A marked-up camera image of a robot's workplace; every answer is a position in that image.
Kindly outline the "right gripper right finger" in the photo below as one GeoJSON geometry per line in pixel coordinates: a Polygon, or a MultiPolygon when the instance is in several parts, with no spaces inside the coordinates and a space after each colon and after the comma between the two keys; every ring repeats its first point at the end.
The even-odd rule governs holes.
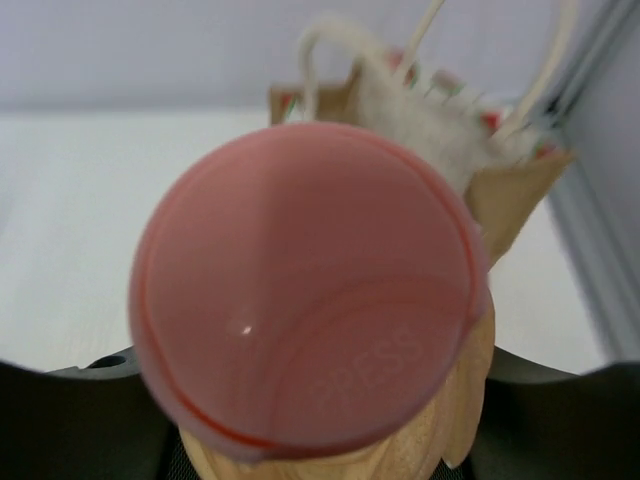
{"type": "Polygon", "coordinates": [[[471,479],[636,479],[639,365],[583,375],[495,349],[471,479]]]}

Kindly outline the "orange bottle pink cap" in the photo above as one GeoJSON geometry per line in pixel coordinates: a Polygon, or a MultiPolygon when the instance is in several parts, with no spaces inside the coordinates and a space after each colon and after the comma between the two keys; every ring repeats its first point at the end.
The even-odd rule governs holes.
{"type": "Polygon", "coordinates": [[[371,131],[312,122],[236,138],[175,181],[139,241],[128,319],[167,416],[259,463],[396,432],[488,303],[479,228],[447,182],[371,131]]]}

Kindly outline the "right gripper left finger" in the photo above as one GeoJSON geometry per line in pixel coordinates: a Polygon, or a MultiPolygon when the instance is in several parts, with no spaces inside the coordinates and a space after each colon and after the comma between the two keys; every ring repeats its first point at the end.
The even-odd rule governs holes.
{"type": "Polygon", "coordinates": [[[130,348],[85,368],[1,364],[4,479],[160,479],[172,431],[130,348]]]}

